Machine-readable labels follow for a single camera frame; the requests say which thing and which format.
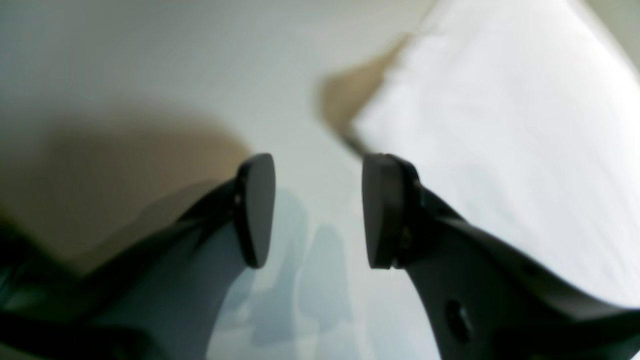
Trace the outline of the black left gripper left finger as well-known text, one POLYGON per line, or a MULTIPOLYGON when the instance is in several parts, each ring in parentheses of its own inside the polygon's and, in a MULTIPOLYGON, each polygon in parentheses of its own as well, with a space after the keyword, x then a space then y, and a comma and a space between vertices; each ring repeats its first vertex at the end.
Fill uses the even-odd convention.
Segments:
POLYGON ((21 310, 1 344, 37 360, 203 360, 231 285, 268 259, 274 157, 258 153, 169 227, 21 310))

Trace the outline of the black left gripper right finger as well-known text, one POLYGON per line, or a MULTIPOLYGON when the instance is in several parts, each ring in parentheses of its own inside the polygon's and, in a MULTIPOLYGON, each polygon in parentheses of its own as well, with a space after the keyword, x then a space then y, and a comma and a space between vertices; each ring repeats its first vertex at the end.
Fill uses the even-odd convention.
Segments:
POLYGON ((442 360, 638 355, 638 309, 587 294, 469 223, 421 184, 411 162, 365 155, 362 208, 370 268, 407 273, 442 360))

